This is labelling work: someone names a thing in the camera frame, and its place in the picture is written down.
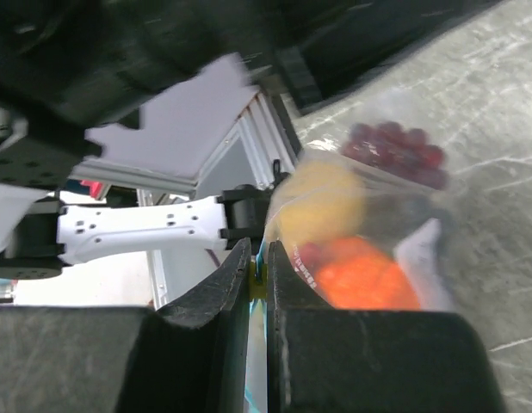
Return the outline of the yellow lemon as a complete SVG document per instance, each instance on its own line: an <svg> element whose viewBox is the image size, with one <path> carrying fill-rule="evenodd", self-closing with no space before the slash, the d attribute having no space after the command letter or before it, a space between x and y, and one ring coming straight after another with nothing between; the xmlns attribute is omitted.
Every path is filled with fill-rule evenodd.
<svg viewBox="0 0 532 413"><path fill-rule="evenodd" d="M274 192L268 231L284 246L353 235L366 212L362 179L343 166L306 161Z"/></svg>

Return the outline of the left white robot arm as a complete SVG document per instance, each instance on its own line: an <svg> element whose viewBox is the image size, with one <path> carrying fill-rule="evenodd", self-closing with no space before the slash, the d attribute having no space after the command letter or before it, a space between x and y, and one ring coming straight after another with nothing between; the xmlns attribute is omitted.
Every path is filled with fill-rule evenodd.
<svg viewBox="0 0 532 413"><path fill-rule="evenodd" d="M301 1L0 1L0 278L50 278L90 230L51 193L128 148L145 103L237 53L299 95Z"/></svg>

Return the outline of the red chili pepper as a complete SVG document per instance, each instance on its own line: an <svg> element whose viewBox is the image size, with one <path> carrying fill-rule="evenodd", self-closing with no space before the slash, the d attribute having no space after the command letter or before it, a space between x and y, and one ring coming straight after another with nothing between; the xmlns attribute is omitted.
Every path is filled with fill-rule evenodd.
<svg viewBox="0 0 532 413"><path fill-rule="evenodd" d="M313 272L321 264L323 247L317 243L304 243L298 247L295 261L307 271Z"/></svg>

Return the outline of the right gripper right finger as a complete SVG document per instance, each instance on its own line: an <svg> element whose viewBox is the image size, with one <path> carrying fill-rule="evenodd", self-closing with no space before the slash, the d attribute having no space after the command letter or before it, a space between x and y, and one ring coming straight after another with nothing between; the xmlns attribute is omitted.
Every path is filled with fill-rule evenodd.
<svg viewBox="0 0 532 413"><path fill-rule="evenodd" d="M269 247L271 412L503 412L472 325L450 312L330 307Z"/></svg>

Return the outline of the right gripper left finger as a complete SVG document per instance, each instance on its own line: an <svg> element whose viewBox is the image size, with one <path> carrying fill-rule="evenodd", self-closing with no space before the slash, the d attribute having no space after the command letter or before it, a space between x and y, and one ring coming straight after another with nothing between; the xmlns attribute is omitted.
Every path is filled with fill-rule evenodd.
<svg viewBox="0 0 532 413"><path fill-rule="evenodd" d="M159 310L0 305L0 412L240 412L251 243Z"/></svg>

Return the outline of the clear zip top bag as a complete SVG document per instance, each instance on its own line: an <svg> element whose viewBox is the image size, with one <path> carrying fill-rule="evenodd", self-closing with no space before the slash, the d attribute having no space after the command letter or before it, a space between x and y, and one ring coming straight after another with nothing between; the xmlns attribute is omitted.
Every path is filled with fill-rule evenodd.
<svg viewBox="0 0 532 413"><path fill-rule="evenodd" d="M446 156L418 99L390 89L345 119L339 142L307 144L275 190L257 278L280 242L292 274L337 309L450 310L438 267L453 226Z"/></svg>

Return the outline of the orange tangerine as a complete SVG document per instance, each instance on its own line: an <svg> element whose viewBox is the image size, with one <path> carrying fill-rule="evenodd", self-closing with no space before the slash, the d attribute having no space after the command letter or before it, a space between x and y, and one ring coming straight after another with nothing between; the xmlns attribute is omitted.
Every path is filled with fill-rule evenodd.
<svg viewBox="0 0 532 413"><path fill-rule="evenodd" d="M400 266L362 237L343 237L322 245L313 278L325 300L337 309L421 309Z"/></svg>

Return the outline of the red grape bunch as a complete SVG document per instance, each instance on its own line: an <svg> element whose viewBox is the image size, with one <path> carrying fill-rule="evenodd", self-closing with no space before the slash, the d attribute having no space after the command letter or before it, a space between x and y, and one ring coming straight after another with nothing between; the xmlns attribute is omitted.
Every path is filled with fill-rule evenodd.
<svg viewBox="0 0 532 413"><path fill-rule="evenodd" d="M428 188L443 190L448 184L446 154L421 128L404 129L393 121L372 126L357 123L350 128L340 153Z"/></svg>

